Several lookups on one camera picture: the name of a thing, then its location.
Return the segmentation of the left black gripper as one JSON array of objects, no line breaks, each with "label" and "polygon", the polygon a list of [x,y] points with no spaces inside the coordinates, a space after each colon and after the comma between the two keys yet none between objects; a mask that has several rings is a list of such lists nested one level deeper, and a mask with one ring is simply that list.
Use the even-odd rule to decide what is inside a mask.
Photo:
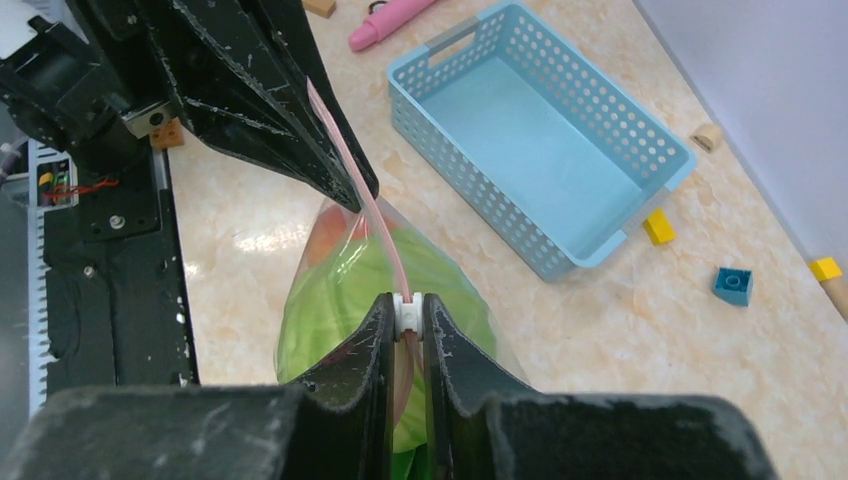
[{"label": "left black gripper", "polygon": [[1,4],[1,101],[29,137],[91,176],[120,176],[149,161],[150,118],[163,105],[208,147],[360,210],[310,87],[359,168],[365,153],[301,2],[68,5],[81,35],[25,1]]}]

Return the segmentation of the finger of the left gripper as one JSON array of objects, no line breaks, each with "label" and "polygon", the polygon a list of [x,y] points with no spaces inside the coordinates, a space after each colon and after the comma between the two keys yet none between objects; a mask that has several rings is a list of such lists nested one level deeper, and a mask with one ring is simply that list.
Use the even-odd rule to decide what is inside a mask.
[{"label": "finger of the left gripper", "polygon": [[280,62],[288,84],[267,91],[284,111],[283,125],[294,138],[284,147],[283,172],[331,199],[355,199],[353,179],[341,160],[340,149],[312,107],[313,87],[332,116],[372,197],[380,193],[377,179],[354,129],[341,108],[327,74],[305,7],[300,1],[247,1],[249,13]]}]

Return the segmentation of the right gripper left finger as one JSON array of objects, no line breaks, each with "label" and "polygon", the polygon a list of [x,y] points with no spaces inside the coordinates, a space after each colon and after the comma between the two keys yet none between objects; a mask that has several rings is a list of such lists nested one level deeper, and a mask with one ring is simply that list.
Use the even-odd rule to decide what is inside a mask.
[{"label": "right gripper left finger", "polygon": [[358,328],[296,379],[293,479],[391,477],[394,302],[376,297]]}]

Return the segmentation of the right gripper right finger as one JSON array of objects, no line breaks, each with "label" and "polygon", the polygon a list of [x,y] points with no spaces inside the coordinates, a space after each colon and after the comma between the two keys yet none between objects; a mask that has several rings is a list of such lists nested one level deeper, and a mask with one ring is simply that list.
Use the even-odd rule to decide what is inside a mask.
[{"label": "right gripper right finger", "polygon": [[515,479],[502,408],[538,392],[486,354],[436,294],[424,296],[427,447],[433,479]]}]

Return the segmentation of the green apple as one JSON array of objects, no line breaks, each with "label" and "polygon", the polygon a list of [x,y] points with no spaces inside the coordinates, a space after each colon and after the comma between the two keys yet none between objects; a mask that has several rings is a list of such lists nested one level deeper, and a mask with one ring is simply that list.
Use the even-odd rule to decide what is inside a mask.
[{"label": "green apple", "polygon": [[380,246],[342,236],[308,247],[285,302],[277,380],[302,396],[285,442],[286,479],[430,479],[422,344],[395,331],[400,295]]}]

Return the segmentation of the clear pink-dotted zip bag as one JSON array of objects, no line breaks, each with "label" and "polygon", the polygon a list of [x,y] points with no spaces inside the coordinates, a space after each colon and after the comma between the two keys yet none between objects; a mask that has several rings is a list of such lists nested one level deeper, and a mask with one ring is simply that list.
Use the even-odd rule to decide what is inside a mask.
[{"label": "clear pink-dotted zip bag", "polygon": [[459,265],[375,198],[314,86],[359,213],[326,202],[285,303],[278,381],[299,388],[286,479],[507,479],[501,407],[525,383]]}]

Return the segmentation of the red peach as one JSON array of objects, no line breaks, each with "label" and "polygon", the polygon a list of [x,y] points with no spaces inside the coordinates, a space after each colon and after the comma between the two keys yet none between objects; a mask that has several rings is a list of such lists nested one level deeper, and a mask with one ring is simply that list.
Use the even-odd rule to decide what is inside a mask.
[{"label": "red peach", "polygon": [[306,268],[319,265],[348,240],[358,241],[368,236],[365,215],[353,214],[345,208],[329,204],[318,215],[306,242],[302,263]]}]

